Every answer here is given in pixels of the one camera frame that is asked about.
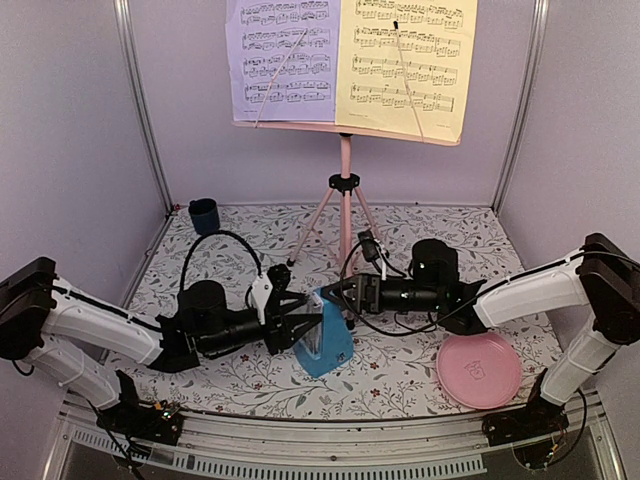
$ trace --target vent grille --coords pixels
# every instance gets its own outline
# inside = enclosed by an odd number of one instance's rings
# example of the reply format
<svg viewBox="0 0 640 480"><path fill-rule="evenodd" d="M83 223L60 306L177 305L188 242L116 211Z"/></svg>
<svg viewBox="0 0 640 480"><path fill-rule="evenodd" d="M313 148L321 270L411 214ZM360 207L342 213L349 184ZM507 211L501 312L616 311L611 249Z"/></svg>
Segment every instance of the vent grille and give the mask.
<svg viewBox="0 0 640 480"><path fill-rule="evenodd" d="M73 440L87 447L120 456L116 445L101 432L76 427ZM168 463L156 462L135 454L132 457L142 463L221 480L444 480L486 473L480 455L420 464L350 468L259 466L179 452L167 456Z"/></svg>

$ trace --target blue object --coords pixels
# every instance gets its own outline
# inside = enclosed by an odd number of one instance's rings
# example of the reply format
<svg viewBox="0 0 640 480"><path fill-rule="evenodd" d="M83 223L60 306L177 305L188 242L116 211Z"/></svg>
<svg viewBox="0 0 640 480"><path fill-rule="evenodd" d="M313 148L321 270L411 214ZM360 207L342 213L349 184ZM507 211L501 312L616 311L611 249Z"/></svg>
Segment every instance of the blue object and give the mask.
<svg viewBox="0 0 640 480"><path fill-rule="evenodd" d="M189 216L198 235L206 235L220 230L218 205L212 198L192 200L189 203Z"/></svg>
<svg viewBox="0 0 640 480"><path fill-rule="evenodd" d="M322 323L293 346L302 368L313 378L335 370L353 357L353 337L340 308L323 299L320 290L310 296L307 313L322 312Z"/></svg>

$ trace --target sheet music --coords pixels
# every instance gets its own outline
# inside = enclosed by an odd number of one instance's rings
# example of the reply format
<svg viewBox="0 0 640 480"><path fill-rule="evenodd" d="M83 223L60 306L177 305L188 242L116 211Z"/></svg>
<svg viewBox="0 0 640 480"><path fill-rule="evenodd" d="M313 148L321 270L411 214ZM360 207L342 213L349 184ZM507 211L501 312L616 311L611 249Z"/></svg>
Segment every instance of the sheet music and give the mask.
<svg viewBox="0 0 640 480"><path fill-rule="evenodd" d="M334 122L339 29L337 1L227 0L234 120L255 121L268 93L261 121Z"/></svg>
<svg viewBox="0 0 640 480"><path fill-rule="evenodd" d="M477 0L342 0L336 123L419 136L406 70L424 136L457 142L476 15Z"/></svg>

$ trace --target pink music stand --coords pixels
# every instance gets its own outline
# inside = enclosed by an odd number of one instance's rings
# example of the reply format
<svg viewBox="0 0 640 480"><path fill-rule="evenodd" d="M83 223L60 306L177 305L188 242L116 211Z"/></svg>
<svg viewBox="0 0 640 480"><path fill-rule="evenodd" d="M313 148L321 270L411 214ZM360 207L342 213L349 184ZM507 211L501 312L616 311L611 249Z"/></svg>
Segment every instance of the pink music stand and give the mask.
<svg viewBox="0 0 640 480"><path fill-rule="evenodd" d="M256 124L252 122L233 122L234 125L240 127L251 127L255 128ZM295 261L304 246L304 243L309 238L311 232L314 232L319 238L320 241L327 247L329 253L334 257L335 254L331 250L331 248L324 242L322 237L315 231L314 227L320 218L323 210L331 200L333 193L338 191L342 194L342 200L340 202L340 254L336 258L338 261L338 267L340 268L346 258L349 255L349 252L352 248L352 236L353 229L351 224L351 200L352 200L352 192L355 191L356 196L358 197L358 201L360 202L360 206L364 210L364 214L367 217L367 221L371 226L371 230L376 238L380 237L380 231L376 226L373 215L371 214L371 209L367 204L367 201L364 197L364 193L362 193L362 189L360 188L360 177L354 175L351 171L351 137L352 135L366 135L372 137L384 137L384 138L393 138L396 140L408 140L412 142L423 142L424 143L432 143L436 145L443 146L455 146L460 142L444 142L440 140L434 140L431 138L424 138L424 140L420 136L416 135L407 135L402 133L393 133L393 132L384 132L381 130L370 130L366 128L356 128L356 127L346 127L339 126L333 123L326 122L259 122L257 124L259 128L275 128L281 130L304 130L304 131L314 131L314 132L328 132L328 133L338 133L340 134L340 151L341 151L341 159L342 159L342 168L339 174L333 175L329 178L329 189L327 193L325 193L324 198L318 205L313 217L309 221L309 224L303 231L300 239L298 240L298 244L291 252L289 259L287 260L287 265L290 267L293 266ZM352 274L351 265L347 266L347 276Z"/></svg>

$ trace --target floral tablecloth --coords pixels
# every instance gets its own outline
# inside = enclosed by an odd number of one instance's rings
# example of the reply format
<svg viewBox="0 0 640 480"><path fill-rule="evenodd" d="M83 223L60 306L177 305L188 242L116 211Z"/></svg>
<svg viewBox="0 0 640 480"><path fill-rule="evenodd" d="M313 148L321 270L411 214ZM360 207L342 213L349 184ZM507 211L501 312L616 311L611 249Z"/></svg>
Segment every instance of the floral tablecloth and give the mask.
<svg viewBox="0 0 640 480"><path fill-rule="evenodd" d="M224 229L243 236L258 252L265 268L284 263L312 206L238 206L220 209ZM490 209L422 206L374 207L384 241L395 265L406 268L411 246L424 238L439 238L459 252L463 281L492 278L521 270L518 257ZM366 226L354 207L355 231ZM329 206L316 229L330 245L338 245L340 214ZM130 308L152 315L172 315L176 308L182 262L197 238L186 210L178 212ZM333 283L338 269L332 256L313 235L293 267L291 288L311 291ZM188 282L214 278L227 291L230 308L243 307L243 295L255 278L252 260L240 245L214 237L194 255ZM417 327L424 317L402 317ZM393 314L373 317L381 328L398 330ZM514 403L526 400L536 375L560 354L546 316L520 319L498 330L514 347L522 363L523 382ZM447 333L390 338L358 325L353 332L355 355L343 367L320 379L311 378L292 352L270 356L264 345L248 345L218 360L179 374L140 367L118 354L107 362L131 375L149 400L179 401L194 410L259 417L325 420L435 416L470 411L443 393L435 372L438 348Z"/></svg>

